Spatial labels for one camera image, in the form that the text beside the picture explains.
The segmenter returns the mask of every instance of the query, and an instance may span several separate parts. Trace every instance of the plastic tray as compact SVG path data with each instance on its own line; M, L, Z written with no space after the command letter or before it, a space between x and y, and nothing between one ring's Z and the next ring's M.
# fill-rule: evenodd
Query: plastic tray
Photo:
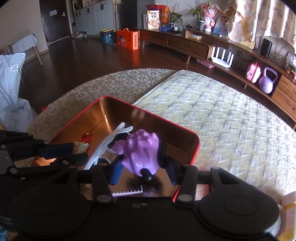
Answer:
M144 129L155 132L166 142L167 155L182 164L192 164L200 148L199 137L192 131L165 120L148 111L110 96L103 96L72 119L51 141L51 144L74 142L84 133L93 133L88 155L91 156L101 141L121 123L134 126L132 132ZM32 165L49 165L53 160L37 158ZM143 196L174 196L173 186L165 169L159 168L151 182L145 182L124 168L119 182L110 186L114 192L138 189L143 186Z

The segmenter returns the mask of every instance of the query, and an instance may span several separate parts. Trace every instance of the purple toy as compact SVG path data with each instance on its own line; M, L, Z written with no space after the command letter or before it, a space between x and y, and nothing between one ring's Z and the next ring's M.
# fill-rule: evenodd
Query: purple toy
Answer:
M112 150L119 155L124 155L121 164L130 172L150 181L159 167L158 146L159 139L155 133L150 134L140 129L129 135L126 141L115 142Z

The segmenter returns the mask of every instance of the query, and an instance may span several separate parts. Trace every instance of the doll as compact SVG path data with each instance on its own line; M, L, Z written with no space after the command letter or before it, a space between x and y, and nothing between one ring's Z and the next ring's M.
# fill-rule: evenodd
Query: doll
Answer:
M208 2L207 5L203 4L201 6L203 17L202 20L205 22L206 31L211 32L212 27L215 26L215 21L213 20L213 17L216 15L219 6L212 4L211 2Z

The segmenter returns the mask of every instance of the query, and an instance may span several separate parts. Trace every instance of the black knob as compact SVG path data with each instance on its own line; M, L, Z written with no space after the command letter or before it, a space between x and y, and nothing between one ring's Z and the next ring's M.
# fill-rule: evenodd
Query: black knob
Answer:
M146 169L146 168L143 168L141 169L140 173L142 174L143 178L146 180L146 181L151 181L152 180L152 177L153 175L151 174L151 172Z

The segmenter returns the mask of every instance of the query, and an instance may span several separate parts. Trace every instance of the black speaker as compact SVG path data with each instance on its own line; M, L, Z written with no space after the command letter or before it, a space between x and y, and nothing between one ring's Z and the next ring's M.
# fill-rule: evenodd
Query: black speaker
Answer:
M270 54L271 47L272 47L272 42L270 42L267 39L263 39L260 54L263 55L264 57L268 58L269 54Z

